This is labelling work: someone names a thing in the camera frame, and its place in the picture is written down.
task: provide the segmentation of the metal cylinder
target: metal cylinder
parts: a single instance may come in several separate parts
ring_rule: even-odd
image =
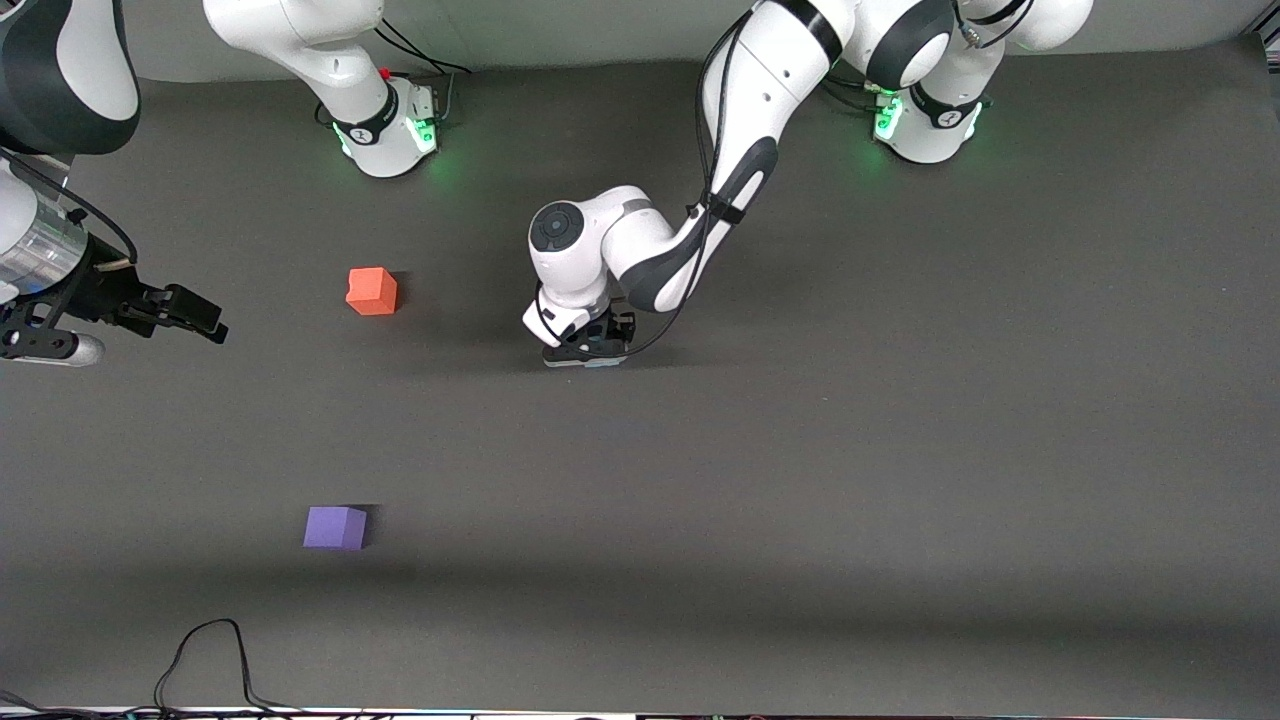
[[[20,295],[61,282],[88,249],[84,228],[68,220],[52,200],[41,195],[36,200],[36,219],[13,247],[0,254],[0,281],[17,287]]]

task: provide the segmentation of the purple cube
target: purple cube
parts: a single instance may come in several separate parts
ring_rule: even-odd
[[[302,547],[355,551],[365,547],[365,511],[355,507],[312,507]]]

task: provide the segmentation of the foam cube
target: foam cube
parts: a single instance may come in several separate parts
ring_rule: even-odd
[[[365,511],[355,507],[312,507],[302,547],[356,551],[365,547]]]
[[[356,268],[347,275],[347,305],[361,315],[396,314],[399,287],[387,268]]]

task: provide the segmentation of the green indicator light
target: green indicator light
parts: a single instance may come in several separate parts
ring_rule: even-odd
[[[902,117],[902,99],[893,97],[893,100],[879,111],[879,120],[876,122],[876,135],[881,140],[891,140],[893,137],[893,131],[897,129],[897,122]]]
[[[978,115],[982,114],[983,108],[986,108],[986,105],[978,102],[978,106],[973,109],[973,119],[969,120],[969,129],[966,129],[964,133],[965,140],[973,137],[973,133],[978,131]]]
[[[338,129],[338,123],[333,123],[333,132],[338,136],[338,142],[342,143],[342,154],[351,158],[351,147],[347,147],[347,137]]]
[[[413,142],[424,155],[435,151],[434,120],[415,120],[412,118],[404,118],[404,124],[408,126],[410,132],[413,135]]]

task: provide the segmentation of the orange cube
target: orange cube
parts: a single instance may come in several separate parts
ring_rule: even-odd
[[[347,305],[361,315],[396,314],[396,278],[387,268],[356,268],[347,277]]]

